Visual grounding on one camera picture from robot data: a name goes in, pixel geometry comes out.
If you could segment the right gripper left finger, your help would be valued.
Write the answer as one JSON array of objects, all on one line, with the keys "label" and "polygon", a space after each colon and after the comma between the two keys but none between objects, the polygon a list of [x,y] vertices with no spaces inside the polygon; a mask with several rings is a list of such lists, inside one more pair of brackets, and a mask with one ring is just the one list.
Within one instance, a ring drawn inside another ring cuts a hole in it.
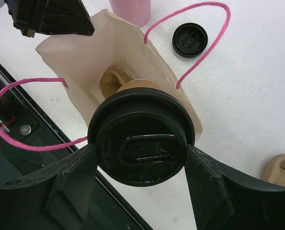
[{"label": "right gripper left finger", "polygon": [[0,185],[0,230],[80,230],[95,185],[97,156],[87,145]]}]

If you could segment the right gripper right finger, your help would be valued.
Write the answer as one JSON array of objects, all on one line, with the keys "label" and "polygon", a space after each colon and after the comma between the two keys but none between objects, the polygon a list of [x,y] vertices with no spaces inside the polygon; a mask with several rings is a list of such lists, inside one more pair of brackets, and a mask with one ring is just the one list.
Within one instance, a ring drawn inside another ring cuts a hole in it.
[{"label": "right gripper right finger", "polygon": [[199,230],[285,230],[285,187],[187,148],[185,173]]}]

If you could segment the brown paper coffee cup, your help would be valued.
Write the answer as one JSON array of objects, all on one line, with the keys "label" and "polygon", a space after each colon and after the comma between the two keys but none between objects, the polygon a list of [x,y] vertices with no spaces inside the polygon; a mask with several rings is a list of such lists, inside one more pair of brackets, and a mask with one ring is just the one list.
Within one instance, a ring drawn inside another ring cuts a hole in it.
[{"label": "brown paper coffee cup", "polygon": [[164,91],[159,85],[157,85],[153,81],[145,80],[145,79],[135,79],[135,80],[131,80],[123,84],[117,90],[117,92],[127,90],[127,89],[134,89],[134,88],[148,88],[148,89],[156,89],[156,90]]}]

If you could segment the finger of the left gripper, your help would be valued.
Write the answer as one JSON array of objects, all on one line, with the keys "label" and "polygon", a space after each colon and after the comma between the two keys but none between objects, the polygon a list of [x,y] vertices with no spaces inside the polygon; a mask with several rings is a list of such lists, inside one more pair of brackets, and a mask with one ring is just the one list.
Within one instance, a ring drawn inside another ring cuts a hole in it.
[{"label": "finger of the left gripper", "polygon": [[92,36],[95,29],[81,0],[6,0],[13,26],[22,35]]}]

